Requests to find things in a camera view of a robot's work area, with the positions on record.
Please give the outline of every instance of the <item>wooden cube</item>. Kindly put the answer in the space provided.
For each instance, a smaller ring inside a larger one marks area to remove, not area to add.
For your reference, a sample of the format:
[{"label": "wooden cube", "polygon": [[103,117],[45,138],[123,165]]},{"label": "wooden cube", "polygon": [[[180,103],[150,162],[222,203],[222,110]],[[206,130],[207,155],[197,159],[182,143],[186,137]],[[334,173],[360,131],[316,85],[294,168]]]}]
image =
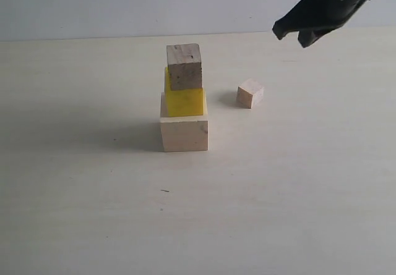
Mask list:
[{"label": "wooden cube", "polygon": [[236,99],[247,108],[253,108],[264,97],[264,87],[253,79],[246,80],[238,87]]},{"label": "wooden cube", "polygon": [[168,45],[166,56],[173,91],[202,88],[202,62],[198,44]]},{"label": "wooden cube", "polygon": [[165,68],[165,102],[169,117],[204,115],[204,89],[190,88],[173,91],[170,76]]},{"label": "wooden cube", "polygon": [[204,115],[169,117],[165,94],[161,95],[160,126],[165,152],[208,150],[208,115],[204,96]]}]

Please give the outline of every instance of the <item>yellow block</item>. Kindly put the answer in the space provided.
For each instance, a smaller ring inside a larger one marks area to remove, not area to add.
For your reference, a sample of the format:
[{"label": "yellow block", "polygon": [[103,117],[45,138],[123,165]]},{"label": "yellow block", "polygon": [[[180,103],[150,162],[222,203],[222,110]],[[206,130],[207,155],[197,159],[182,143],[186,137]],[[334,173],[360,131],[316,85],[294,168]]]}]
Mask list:
[{"label": "yellow block", "polygon": [[168,68],[165,68],[165,101],[169,117],[204,114],[204,89],[171,90]]}]

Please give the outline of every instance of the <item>robotic arm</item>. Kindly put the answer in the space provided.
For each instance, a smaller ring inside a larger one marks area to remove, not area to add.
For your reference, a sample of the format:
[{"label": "robotic arm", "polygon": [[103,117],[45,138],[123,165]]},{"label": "robotic arm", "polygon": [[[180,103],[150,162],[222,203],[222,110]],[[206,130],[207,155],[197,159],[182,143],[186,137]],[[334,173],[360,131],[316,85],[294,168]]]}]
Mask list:
[{"label": "robotic arm", "polygon": [[281,40],[298,32],[298,41],[307,48],[324,35],[344,26],[367,0],[300,0],[289,13],[276,21],[272,31]]}]

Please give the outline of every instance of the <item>white table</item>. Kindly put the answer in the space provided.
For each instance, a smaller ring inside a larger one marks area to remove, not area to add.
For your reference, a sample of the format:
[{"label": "white table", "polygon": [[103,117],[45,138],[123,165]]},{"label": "white table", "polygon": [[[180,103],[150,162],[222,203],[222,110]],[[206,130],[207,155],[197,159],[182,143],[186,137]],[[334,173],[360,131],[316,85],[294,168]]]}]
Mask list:
[{"label": "white table", "polygon": [[[192,42],[210,150],[163,153]],[[0,43],[0,274],[394,274],[395,61],[396,28]]]}]

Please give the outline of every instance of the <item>block tower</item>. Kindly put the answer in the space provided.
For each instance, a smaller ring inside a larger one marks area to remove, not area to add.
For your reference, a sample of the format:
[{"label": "block tower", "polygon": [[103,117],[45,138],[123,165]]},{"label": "block tower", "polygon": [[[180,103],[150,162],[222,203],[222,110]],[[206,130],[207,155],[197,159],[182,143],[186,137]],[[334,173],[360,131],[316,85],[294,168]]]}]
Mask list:
[{"label": "block tower", "polygon": [[160,113],[164,151],[208,150],[208,113],[199,45],[168,45],[166,58]]}]

